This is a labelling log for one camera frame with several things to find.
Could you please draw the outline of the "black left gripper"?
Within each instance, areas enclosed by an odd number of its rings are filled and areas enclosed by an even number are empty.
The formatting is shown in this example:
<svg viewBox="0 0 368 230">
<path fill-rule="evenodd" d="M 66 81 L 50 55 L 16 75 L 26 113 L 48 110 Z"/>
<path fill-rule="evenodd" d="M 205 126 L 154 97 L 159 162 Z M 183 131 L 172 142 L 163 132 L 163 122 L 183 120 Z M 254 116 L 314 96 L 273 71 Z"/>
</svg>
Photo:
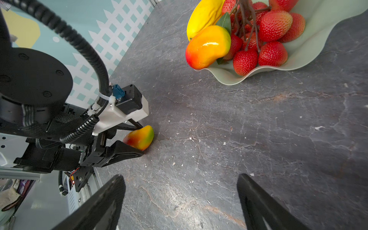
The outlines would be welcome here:
<svg viewBox="0 0 368 230">
<path fill-rule="evenodd" d="M 127 131 L 135 131 L 142 128 L 143 126 L 133 119 L 129 119 L 127 122 L 116 126 L 117 130 Z M 84 167 L 102 168 L 120 161 L 139 158 L 144 155 L 143 151 L 133 148 L 122 141 L 116 141 L 108 147 L 106 145 L 107 140 L 111 140 L 116 133 L 116 130 L 108 130 L 97 136 L 93 136 L 86 150 L 81 154 L 80 165 Z"/>
</svg>

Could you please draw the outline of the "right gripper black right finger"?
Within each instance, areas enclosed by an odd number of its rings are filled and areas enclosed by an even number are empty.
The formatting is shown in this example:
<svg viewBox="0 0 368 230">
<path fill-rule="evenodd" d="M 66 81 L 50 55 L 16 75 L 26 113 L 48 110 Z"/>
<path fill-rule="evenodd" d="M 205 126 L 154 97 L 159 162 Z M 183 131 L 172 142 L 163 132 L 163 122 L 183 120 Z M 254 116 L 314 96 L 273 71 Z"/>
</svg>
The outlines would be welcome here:
<svg viewBox="0 0 368 230">
<path fill-rule="evenodd" d="M 249 230 L 307 230 L 249 175 L 238 176 L 237 191 Z"/>
</svg>

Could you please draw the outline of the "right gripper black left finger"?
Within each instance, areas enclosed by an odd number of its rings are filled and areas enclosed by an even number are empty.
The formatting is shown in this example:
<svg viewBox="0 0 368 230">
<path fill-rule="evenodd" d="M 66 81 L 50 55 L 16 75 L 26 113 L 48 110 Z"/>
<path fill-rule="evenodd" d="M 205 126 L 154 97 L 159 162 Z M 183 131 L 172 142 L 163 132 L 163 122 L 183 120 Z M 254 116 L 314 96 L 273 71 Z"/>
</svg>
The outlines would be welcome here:
<svg viewBox="0 0 368 230">
<path fill-rule="evenodd" d="M 115 175 L 55 230 L 116 230 L 126 185 L 122 175 Z"/>
</svg>

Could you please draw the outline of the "red yellow mango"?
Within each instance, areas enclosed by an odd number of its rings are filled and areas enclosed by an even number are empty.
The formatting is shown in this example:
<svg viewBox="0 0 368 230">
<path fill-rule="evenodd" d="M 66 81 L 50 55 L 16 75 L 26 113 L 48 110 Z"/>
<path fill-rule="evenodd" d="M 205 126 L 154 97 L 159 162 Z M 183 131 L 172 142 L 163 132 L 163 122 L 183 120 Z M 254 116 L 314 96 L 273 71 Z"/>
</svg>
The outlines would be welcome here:
<svg viewBox="0 0 368 230">
<path fill-rule="evenodd" d="M 127 134 L 123 142 L 133 148 L 144 151 L 151 145 L 153 139 L 154 130 L 152 126 L 147 125 Z"/>
<path fill-rule="evenodd" d="M 191 39 L 186 48 L 186 61 L 191 68 L 201 70 L 226 56 L 230 48 L 229 32 L 221 26 L 212 25 Z"/>
</svg>

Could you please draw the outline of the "red strawberry bunch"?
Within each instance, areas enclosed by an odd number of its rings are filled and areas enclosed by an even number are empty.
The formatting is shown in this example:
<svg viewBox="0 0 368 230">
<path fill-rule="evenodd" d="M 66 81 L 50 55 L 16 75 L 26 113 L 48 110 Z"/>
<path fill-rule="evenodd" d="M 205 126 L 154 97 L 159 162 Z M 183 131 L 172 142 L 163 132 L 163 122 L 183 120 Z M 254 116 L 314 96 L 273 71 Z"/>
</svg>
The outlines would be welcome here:
<svg viewBox="0 0 368 230">
<path fill-rule="evenodd" d="M 222 15 L 230 16 L 231 48 L 218 64 L 233 62 L 245 76 L 257 66 L 282 66 L 288 59 L 285 43 L 299 38 L 305 18 L 292 12 L 298 1 L 225 1 Z"/>
</svg>

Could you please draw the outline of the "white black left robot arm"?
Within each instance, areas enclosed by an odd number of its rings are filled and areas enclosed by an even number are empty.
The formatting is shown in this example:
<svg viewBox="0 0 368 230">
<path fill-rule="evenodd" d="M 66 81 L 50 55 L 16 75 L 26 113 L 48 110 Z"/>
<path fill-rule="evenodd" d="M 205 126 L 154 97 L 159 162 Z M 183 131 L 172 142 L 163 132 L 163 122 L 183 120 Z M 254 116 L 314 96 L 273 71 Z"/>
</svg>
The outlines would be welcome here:
<svg viewBox="0 0 368 230">
<path fill-rule="evenodd" d="M 32 173 L 80 172 L 143 155 L 122 141 L 106 145 L 118 129 L 142 129 L 142 94 L 130 85 L 114 95 L 99 56 L 93 50 L 87 56 L 97 66 L 100 86 L 97 103 L 84 111 L 66 102 L 73 80 L 64 64 L 37 50 L 1 47 L 1 133 L 28 142 L 15 167 Z"/>
</svg>

